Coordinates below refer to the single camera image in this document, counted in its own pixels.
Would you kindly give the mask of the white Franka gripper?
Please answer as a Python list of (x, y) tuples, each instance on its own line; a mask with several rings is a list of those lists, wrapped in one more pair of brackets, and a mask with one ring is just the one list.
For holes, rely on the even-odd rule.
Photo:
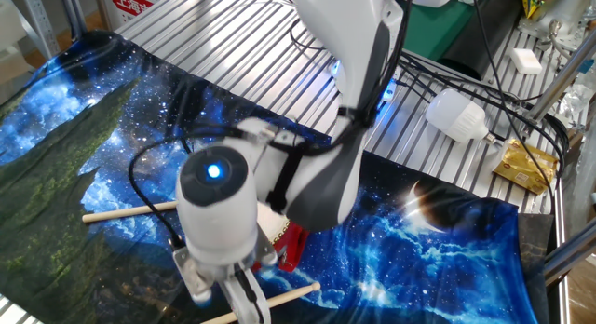
[(271, 323), (268, 302), (249, 268), (235, 271), (218, 284), (239, 324)]

